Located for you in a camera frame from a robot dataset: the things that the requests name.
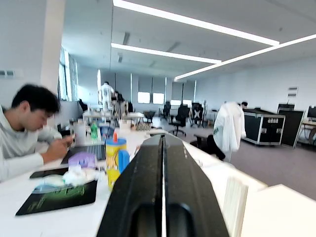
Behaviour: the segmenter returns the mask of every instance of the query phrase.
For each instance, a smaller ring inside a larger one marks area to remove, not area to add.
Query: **window blind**
[[[138,78],[138,92],[152,92],[152,77],[139,76]]]
[[[194,100],[194,81],[187,81],[183,84],[183,99]]]
[[[130,73],[116,73],[116,90],[122,94],[124,100],[131,100]]]
[[[153,78],[153,93],[165,93],[165,79],[154,77]]]
[[[172,83],[171,99],[172,100],[181,100],[181,97],[182,97],[182,83],[173,82]]]

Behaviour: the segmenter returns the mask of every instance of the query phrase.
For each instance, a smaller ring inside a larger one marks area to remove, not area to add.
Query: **ceiling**
[[[287,42],[316,33],[316,0],[129,0],[137,4]],[[210,64],[111,48],[111,42],[228,60],[269,45],[113,7],[111,0],[67,0],[63,46],[82,65],[175,77]],[[225,65],[200,79],[316,56],[316,40]]]

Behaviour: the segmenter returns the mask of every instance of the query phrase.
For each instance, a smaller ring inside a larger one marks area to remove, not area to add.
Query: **blue cap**
[[[122,146],[126,144],[126,139],[124,138],[118,138],[118,142],[114,142],[113,139],[107,139],[105,140],[106,145],[111,145],[111,146]]]

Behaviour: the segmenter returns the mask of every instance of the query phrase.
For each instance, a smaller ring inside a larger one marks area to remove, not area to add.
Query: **office room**
[[[0,236],[316,236],[315,12],[1,0]]]

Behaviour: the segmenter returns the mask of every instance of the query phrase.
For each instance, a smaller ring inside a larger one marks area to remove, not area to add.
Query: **dark hair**
[[[60,103],[56,95],[42,86],[24,85],[13,98],[11,107],[16,108],[23,101],[29,102],[31,111],[45,110],[45,112],[53,114],[60,111]]]

